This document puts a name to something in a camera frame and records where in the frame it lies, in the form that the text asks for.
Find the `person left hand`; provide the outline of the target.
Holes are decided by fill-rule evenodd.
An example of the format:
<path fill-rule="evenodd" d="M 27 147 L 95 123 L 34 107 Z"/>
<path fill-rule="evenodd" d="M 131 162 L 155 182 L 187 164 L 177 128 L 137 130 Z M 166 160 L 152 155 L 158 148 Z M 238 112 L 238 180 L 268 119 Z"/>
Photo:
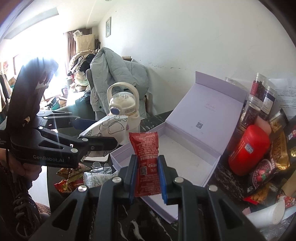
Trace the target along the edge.
<path fill-rule="evenodd" d="M 13 173 L 23 176 L 28 180 L 35 181 L 42 171 L 39 165 L 24 163 L 21 164 L 9 151 L 1 149 L 1 165 L 13 171 Z"/>

